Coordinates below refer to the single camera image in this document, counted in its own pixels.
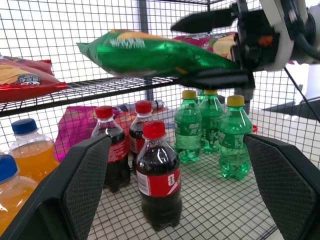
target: red label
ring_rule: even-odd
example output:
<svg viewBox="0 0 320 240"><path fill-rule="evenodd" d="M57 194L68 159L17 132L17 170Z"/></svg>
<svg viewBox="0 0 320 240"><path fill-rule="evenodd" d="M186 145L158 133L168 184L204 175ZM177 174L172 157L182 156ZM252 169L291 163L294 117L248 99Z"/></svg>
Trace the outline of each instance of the red label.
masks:
<svg viewBox="0 0 320 240"><path fill-rule="evenodd" d="M144 144L145 140L143 138L133 138L130 136L130 150L133 153L139 154Z"/></svg>
<svg viewBox="0 0 320 240"><path fill-rule="evenodd" d="M174 172L162 176L147 176L136 171L139 190L151 197L167 197L181 187L180 167Z"/></svg>
<svg viewBox="0 0 320 240"><path fill-rule="evenodd" d="M120 161L128 154L126 149L126 140L113 144L109 149L108 163Z"/></svg>

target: yellow bottle cap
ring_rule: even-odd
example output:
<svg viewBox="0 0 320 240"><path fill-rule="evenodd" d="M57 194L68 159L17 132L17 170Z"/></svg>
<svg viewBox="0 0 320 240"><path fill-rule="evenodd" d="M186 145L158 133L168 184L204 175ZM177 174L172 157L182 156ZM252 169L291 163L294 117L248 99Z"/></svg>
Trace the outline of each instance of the yellow bottle cap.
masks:
<svg viewBox="0 0 320 240"><path fill-rule="evenodd" d="M218 90L204 90L205 95L217 95Z"/></svg>
<svg viewBox="0 0 320 240"><path fill-rule="evenodd" d="M183 99L196 99L196 91L193 90L184 90L182 92Z"/></svg>
<svg viewBox="0 0 320 240"><path fill-rule="evenodd" d="M242 107L245 105L245 97L242 95L229 96L227 99L228 107Z"/></svg>

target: green soda bottle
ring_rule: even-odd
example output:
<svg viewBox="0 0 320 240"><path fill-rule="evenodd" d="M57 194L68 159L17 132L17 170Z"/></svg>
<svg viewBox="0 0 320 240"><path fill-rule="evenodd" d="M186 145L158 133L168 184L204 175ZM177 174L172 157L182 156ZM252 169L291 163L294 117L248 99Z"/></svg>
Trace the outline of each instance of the green soda bottle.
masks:
<svg viewBox="0 0 320 240"><path fill-rule="evenodd" d="M224 109L218 99L217 90L204 90L204 99L199 105L202 115L201 150L211 154L219 150L218 124Z"/></svg>
<svg viewBox="0 0 320 240"><path fill-rule="evenodd" d="M183 102L174 116L174 148L182 163L197 162L201 149L202 117L196 103L196 91L183 91L182 99Z"/></svg>
<svg viewBox="0 0 320 240"><path fill-rule="evenodd" d="M244 134L251 133L253 125L244 110L244 105L244 96L229 96L228 110L218 125L219 165L225 178L244 179L251 168L248 150L244 144Z"/></svg>
<svg viewBox="0 0 320 240"><path fill-rule="evenodd" d="M203 89L197 89L196 90L196 103L198 104L198 106L203 101L204 97L205 97L204 90Z"/></svg>

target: blue bottle cap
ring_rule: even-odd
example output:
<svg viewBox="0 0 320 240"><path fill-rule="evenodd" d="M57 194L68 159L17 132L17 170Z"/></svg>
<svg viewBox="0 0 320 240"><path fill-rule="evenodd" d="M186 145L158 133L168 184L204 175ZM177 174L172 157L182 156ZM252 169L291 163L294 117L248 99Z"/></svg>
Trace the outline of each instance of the blue bottle cap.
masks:
<svg viewBox="0 0 320 240"><path fill-rule="evenodd" d="M13 156L0 155L0 183L12 178L18 172L18 167Z"/></svg>
<svg viewBox="0 0 320 240"><path fill-rule="evenodd" d="M11 127L15 135L28 134L38 129L33 118L15 121L11 124Z"/></svg>

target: orange juice bottle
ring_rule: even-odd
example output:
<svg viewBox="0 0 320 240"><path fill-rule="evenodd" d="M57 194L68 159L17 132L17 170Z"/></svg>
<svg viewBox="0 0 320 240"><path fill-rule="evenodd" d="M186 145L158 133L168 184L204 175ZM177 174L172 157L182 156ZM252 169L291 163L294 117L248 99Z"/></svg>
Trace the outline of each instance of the orange juice bottle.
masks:
<svg viewBox="0 0 320 240"><path fill-rule="evenodd" d="M19 175L41 182L59 165L54 156L54 142L37 132L37 124L32 118L15 121L11 126L16 141L9 154L20 168Z"/></svg>
<svg viewBox="0 0 320 240"><path fill-rule="evenodd" d="M15 159L11 155L0 155L0 236L38 185L18 173Z"/></svg>

